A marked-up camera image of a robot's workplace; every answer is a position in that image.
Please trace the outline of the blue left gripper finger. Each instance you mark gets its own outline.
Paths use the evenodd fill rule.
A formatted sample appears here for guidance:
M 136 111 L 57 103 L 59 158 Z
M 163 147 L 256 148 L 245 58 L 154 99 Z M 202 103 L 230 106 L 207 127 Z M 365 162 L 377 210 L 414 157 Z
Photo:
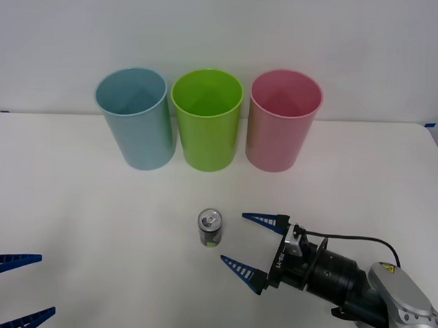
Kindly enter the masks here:
M 42 261 L 41 254 L 0 254 L 0 273 Z
M 0 328 L 37 328 L 55 314 L 55 307 L 0 324 Z

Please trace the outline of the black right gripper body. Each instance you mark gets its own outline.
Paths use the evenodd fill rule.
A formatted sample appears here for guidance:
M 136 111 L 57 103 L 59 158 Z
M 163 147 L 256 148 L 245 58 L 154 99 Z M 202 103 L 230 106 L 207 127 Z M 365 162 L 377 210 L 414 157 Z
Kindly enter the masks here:
M 290 224 L 270 267 L 268 286 L 279 288 L 281 283 L 286 283 L 303 290 L 306 285 L 305 275 L 316 249 L 317 245 L 309 242 L 303 227 Z

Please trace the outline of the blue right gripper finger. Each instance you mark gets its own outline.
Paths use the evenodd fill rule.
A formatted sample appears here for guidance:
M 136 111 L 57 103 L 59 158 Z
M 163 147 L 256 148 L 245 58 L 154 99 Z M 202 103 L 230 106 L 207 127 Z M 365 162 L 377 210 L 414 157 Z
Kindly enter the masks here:
M 251 222 L 257 223 L 267 229 L 273 231 L 280 236 L 284 236 L 290 227 L 290 217 L 286 214 L 261 214 L 243 212 L 242 217 Z
M 240 278 L 256 295 L 260 295 L 268 287 L 268 274 L 264 271 L 252 268 L 244 263 L 220 255 L 220 258 L 230 270 Z

